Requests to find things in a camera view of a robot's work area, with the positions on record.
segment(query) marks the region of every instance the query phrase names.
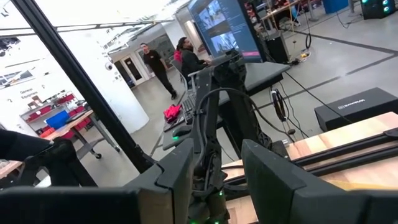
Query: door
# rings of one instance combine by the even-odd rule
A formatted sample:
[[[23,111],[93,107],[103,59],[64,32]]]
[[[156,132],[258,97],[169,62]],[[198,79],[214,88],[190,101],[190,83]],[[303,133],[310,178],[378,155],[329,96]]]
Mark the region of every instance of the door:
[[[135,83],[132,80],[132,78],[129,76],[129,74],[126,71],[126,69],[124,69],[122,63],[120,61],[117,61],[117,62],[114,63],[114,66],[116,66],[116,68],[119,70],[119,73],[122,75],[122,77],[124,78],[124,81],[126,81],[127,85],[130,88],[134,87]]]
[[[145,81],[145,78],[142,77],[142,75],[138,72],[138,69],[132,62],[131,57],[127,56],[122,60],[124,62],[127,73],[130,75],[130,77],[133,77],[134,83],[136,83],[136,85],[143,83]]]

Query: metal pole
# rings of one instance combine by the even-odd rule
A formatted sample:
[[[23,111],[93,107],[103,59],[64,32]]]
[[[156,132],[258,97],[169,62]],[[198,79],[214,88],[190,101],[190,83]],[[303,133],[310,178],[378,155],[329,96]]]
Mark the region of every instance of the metal pole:
[[[310,18],[308,19],[309,21],[312,22],[316,22],[319,19],[317,17],[315,17],[314,13],[313,13],[313,9],[312,9],[312,5],[311,5],[311,0],[307,1],[307,6],[308,6],[308,10],[310,11]]]
[[[95,87],[83,67],[79,64],[79,61],[71,53],[36,2],[34,0],[11,1],[54,56],[54,59],[59,63],[93,111],[102,120],[106,129],[112,134],[137,170],[143,173],[153,165],[154,160],[146,155],[131,138],[119,118],[102,97],[97,87]]]
[[[354,14],[354,13],[355,13],[355,9],[354,9],[354,0],[348,0],[348,7],[349,7],[350,12],[351,12],[352,14]]]

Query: table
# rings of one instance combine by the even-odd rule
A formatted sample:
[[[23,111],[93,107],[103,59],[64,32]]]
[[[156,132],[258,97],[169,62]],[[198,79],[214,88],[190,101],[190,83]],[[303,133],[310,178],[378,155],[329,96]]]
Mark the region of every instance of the table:
[[[272,28],[273,26],[272,26],[272,22],[271,22],[270,19],[272,19],[276,14],[278,14],[278,13],[284,11],[284,10],[289,10],[289,7],[295,6],[295,5],[297,5],[297,4],[301,3],[301,2],[304,2],[304,1],[307,1],[308,10],[310,11],[310,18],[308,20],[312,21],[312,22],[318,21],[318,18],[316,18],[314,13],[313,13],[313,9],[312,9],[312,6],[311,6],[311,0],[296,0],[296,1],[293,1],[293,2],[291,2],[288,5],[280,7],[280,8],[278,8],[278,9],[272,11],[272,12],[268,12],[266,16],[261,18],[261,20],[262,21],[267,21],[269,27]]]
[[[97,139],[93,142],[88,142],[83,135],[80,134],[80,132],[75,128],[75,126],[77,124],[79,124],[80,122],[82,122],[84,119],[86,119],[87,117],[91,118],[91,122],[93,122],[94,126],[97,128],[97,130],[99,131],[99,133],[101,133],[101,135],[103,136],[103,138]],[[56,131],[54,131],[53,133],[51,133],[50,135],[48,135],[47,137],[45,137],[44,139],[47,139],[49,141],[57,138],[57,137],[61,137],[64,134],[66,134],[69,131],[73,131],[73,133],[75,134],[75,136],[81,141],[81,143],[83,143],[83,146],[78,149],[76,151],[77,153],[77,157],[79,159],[83,158],[83,156],[85,156],[87,154],[87,152],[89,151],[90,153],[92,153],[92,155],[94,155],[97,159],[100,159],[102,157],[101,154],[98,154],[94,151],[93,147],[98,144],[99,142],[106,140],[108,142],[108,144],[110,144],[117,152],[120,151],[119,146],[115,145],[115,143],[113,143],[112,139],[108,136],[108,134],[106,133],[106,131],[101,127],[101,125],[98,123],[98,121],[96,120],[95,116],[94,116],[94,111],[93,110],[89,110],[87,112],[85,112],[84,115],[80,116],[78,119],[72,121],[71,123],[66,124],[65,126],[63,126],[60,129],[57,129]]]
[[[75,128],[77,124],[82,122],[84,119],[87,117],[91,118],[91,121],[93,122],[94,126],[97,128],[97,130],[101,133],[103,138],[95,140],[93,142],[87,142],[87,140],[80,134],[79,131]],[[66,124],[60,129],[57,129],[44,139],[52,141],[57,137],[62,137],[64,134],[66,134],[69,131],[73,131],[75,136],[83,143],[83,147],[80,148],[79,150],[76,151],[77,156],[79,159],[83,158],[87,154],[87,152],[91,152],[93,155],[95,155],[98,159],[101,158],[101,154],[98,154],[94,151],[93,147],[98,144],[100,141],[106,140],[117,152],[120,151],[119,146],[117,146],[115,143],[113,143],[112,139],[108,136],[106,131],[101,127],[101,125],[98,123],[96,118],[94,117],[94,112],[92,110],[89,110],[84,113],[84,115],[80,116],[78,119],[72,121],[71,123]],[[22,165],[22,162],[20,161],[10,161],[8,165],[0,169],[0,179],[7,176],[9,173],[11,173],[13,170],[17,169]]]
[[[316,152],[371,137],[388,129],[397,127],[398,115],[390,112],[292,143],[287,148],[287,152],[291,159],[298,159]],[[382,147],[386,147],[388,144],[382,144],[370,149],[365,149],[358,153],[377,150]],[[337,157],[335,159],[338,160],[342,158],[344,158],[344,156]],[[242,164],[242,160],[239,160],[224,166],[236,166]],[[224,170],[224,172],[228,174],[227,179],[244,175],[243,169],[230,169]],[[336,172],[334,174],[325,175],[321,178],[328,182],[340,181],[382,185],[387,188],[393,187],[396,189],[398,187],[398,157]],[[257,221],[256,212],[250,196],[227,202],[227,208],[231,214],[230,223],[251,223]]]
[[[264,62],[264,63],[247,63],[246,64],[246,79],[245,86],[248,91],[248,95],[252,96],[265,88],[272,86],[273,84],[281,81],[283,79],[282,72],[287,71],[290,68],[288,65],[283,65],[279,63],[273,62]],[[220,100],[219,100],[219,112],[220,114],[225,111],[228,112],[232,105],[229,103],[229,96],[226,92],[220,92]],[[172,134],[173,131],[177,128],[186,125],[182,123],[177,125],[176,127],[164,132],[163,136],[163,150],[168,150],[171,147],[177,146],[184,139],[189,137],[189,134],[184,136],[180,136],[178,139],[173,139]],[[218,128],[224,127],[226,134],[234,146],[234,149],[237,151],[239,149],[236,148],[236,144],[234,143],[234,138],[237,134],[234,133],[233,130],[230,130],[224,123],[221,123],[221,118],[218,121]]]

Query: computer tower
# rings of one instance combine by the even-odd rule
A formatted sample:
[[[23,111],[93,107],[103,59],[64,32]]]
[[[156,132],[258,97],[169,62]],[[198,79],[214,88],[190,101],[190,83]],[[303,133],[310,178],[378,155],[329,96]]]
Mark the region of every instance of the computer tower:
[[[269,55],[276,63],[288,63],[289,53],[285,44],[285,39],[281,32],[269,35],[266,39],[266,47]]]
[[[396,11],[395,0],[361,0],[363,19],[382,19]]]

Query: red shirt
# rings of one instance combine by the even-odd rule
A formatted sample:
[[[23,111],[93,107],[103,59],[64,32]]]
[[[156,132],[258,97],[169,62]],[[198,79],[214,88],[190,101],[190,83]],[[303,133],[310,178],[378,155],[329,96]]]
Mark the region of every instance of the red shirt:
[[[176,60],[176,61],[182,63],[181,51],[176,50],[176,51],[174,52],[174,60]]]

